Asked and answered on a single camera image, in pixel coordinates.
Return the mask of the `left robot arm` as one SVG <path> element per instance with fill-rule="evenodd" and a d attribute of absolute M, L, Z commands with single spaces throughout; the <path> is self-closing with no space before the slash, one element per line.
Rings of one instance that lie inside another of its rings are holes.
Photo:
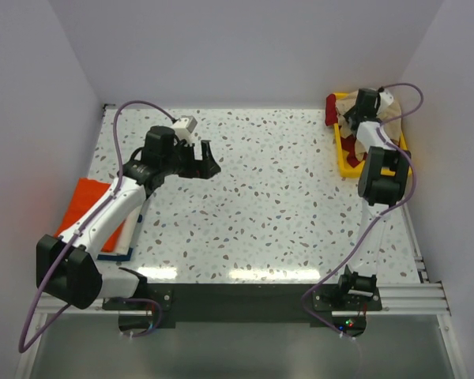
<path fill-rule="evenodd" d="M 183 116 L 172 126 L 153 126 L 146 133 L 139 158 L 132 158 L 104 195 L 58 237 L 44 235 L 36 246 L 36 285 L 80 310 L 97 299 L 120 298 L 131 310 L 148 300 L 146 278 L 126 268 L 107 270 L 96 262 L 105 242 L 165 182 L 166 177 L 211 179 L 220 173 L 210 143 L 201 141 L 194 155 L 191 135 L 197 125 Z"/>

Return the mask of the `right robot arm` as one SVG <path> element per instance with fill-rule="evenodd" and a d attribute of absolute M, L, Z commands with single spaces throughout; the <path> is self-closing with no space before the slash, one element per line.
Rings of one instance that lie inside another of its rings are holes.
<path fill-rule="evenodd" d="M 345 310 L 354 310 L 364 299 L 378 298 L 378 252 L 388 211 L 402 200 L 406 189 L 410 157 L 396 149 L 378 117 L 392 102 L 393 96 L 384 88 L 361 88 L 355 105 L 344 113 L 350 130 L 367 152 L 358 182 L 362 199 L 358 240 L 333 292 L 334 302 Z"/>

